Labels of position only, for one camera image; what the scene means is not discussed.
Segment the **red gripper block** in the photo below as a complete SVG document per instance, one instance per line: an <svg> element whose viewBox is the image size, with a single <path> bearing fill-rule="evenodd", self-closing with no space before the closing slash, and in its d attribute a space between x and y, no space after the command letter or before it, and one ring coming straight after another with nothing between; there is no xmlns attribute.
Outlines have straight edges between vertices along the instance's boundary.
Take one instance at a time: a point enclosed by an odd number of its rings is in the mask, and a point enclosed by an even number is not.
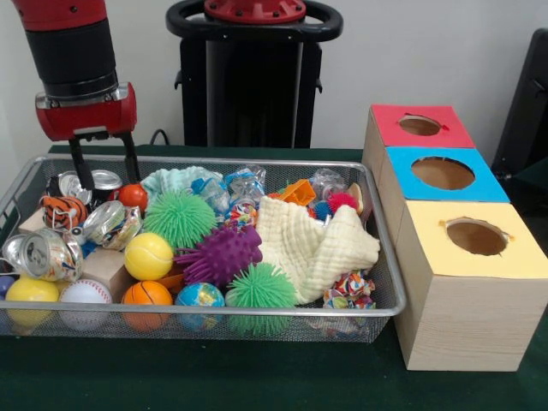
<svg viewBox="0 0 548 411"><path fill-rule="evenodd" d="M54 99L44 92L35 98L39 124L51 141L68 141L80 186L93 193L95 184L78 137L96 133L119 134L125 149L128 181L140 182L132 133L137 123L136 97L130 82L95 98L78 101Z"/></svg>

